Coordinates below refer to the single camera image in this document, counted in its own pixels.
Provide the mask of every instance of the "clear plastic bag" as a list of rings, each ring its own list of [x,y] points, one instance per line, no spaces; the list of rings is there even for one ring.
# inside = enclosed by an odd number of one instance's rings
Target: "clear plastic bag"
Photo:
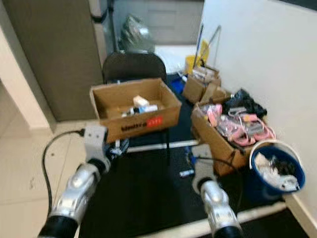
[[[121,29],[120,48],[125,51],[154,52],[155,46],[148,27],[136,16],[128,15]]]
[[[243,133],[241,125],[226,115],[222,115],[220,117],[216,129],[222,136],[227,137],[229,141],[231,141],[234,137],[239,137],[240,134]]]
[[[200,106],[201,113],[203,114],[206,119],[209,120],[212,127],[217,126],[219,118],[222,113],[222,106],[221,104],[206,104]]]

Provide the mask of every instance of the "trash bag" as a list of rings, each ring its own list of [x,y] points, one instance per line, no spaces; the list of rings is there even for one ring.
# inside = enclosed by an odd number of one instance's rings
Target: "trash bag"
[[[141,19],[128,15],[121,29],[119,46],[125,51],[154,52],[154,41]]]
[[[240,89],[231,99],[222,104],[222,113],[228,114],[230,108],[245,107],[246,113],[257,114],[262,118],[267,114],[267,110],[256,103],[253,98],[243,89]]]

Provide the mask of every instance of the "open cardboard box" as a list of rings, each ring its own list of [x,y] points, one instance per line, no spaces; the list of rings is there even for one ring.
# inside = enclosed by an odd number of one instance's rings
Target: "open cardboard box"
[[[183,90],[183,96],[193,104],[201,100],[208,88],[208,85],[212,84],[214,86],[221,86],[221,78],[218,75],[218,70],[210,67],[197,67],[195,69],[201,72],[204,70],[211,71],[210,69],[212,69],[215,71],[215,74],[213,76],[206,76],[205,78],[198,77],[195,74],[188,75],[187,82]]]
[[[137,95],[156,104],[155,112],[122,117]],[[108,128],[107,142],[162,130],[178,124],[181,102],[160,78],[94,86],[90,98],[100,124]]]
[[[228,99],[229,98],[215,99],[213,103],[223,103]],[[214,158],[228,161],[236,168],[247,165],[253,146],[243,147],[244,153],[242,153],[241,150],[232,147],[232,145],[220,135],[216,128],[212,127],[210,123],[204,119],[199,107],[205,104],[208,104],[208,102],[200,102],[194,106],[191,115],[194,131],[199,135],[202,142],[207,143],[210,146],[211,154]],[[231,167],[221,162],[215,162],[213,167],[220,176],[229,174],[233,171]]]

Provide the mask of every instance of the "black bag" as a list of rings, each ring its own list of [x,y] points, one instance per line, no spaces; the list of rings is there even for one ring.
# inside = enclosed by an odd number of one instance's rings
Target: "black bag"
[[[228,114],[230,108],[245,107],[247,113],[256,114],[262,118],[267,114],[267,110],[257,104],[244,89],[240,89],[231,99],[222,104],[222,113]]]

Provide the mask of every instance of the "cable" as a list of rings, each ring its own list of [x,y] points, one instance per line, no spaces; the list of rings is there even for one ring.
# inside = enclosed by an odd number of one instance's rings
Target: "cable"
[[[242,201],[242,196],[243,196],[243,179],[242,179],[242,174],[240,173],[240,171],[236,167],[234,167],[231,163],[229,163],[228,161],[225,161],[225,160],[216,159],[216,158],[207,158],[207,157],[197,157],[196,159],[213,160],[213,161],[224,163],[224,164],[228,165],[229,167],[233,168],[233,170],[239,175],[239,177],[240,177],[240,195],[239,195],[239,199],[238,199],[238,202],[236,205],[236,213],[238,213],[238,211],[240,209],[241,201]]]
[[[44,149],[44,152],[42,154],[42,172],[43,172],[43,176],[44,176],[44,179],[45,179],[45,183],[46,183],[46,187],[48,189],[48,196],[49,196],[49,209],[48,209],[48,216],[49,214],[51,213],[52,211],[52,189],[51,189],[51,184],[50,184],[50,179],[49,179],[49,176],[48,176],[48,173],[46,171],[46,166],[45,166],[45,156],[46,156],[46,153],[50,147],[50,145],[52,145],[52,143],[57,140],[58,138],[64,136],[64,135],[68,135],[68,134],[72,134],[72,133],[77,133],[79,134],[80,136],[83,136],[84,133],[85,133],[85,129],[81,129],[81,130],[71,130],[71,131],[66,131],[66,132],[63,132],[57,136],[55,136],[52,140],[50,140],[50,142],[46,145],[45,149]]]

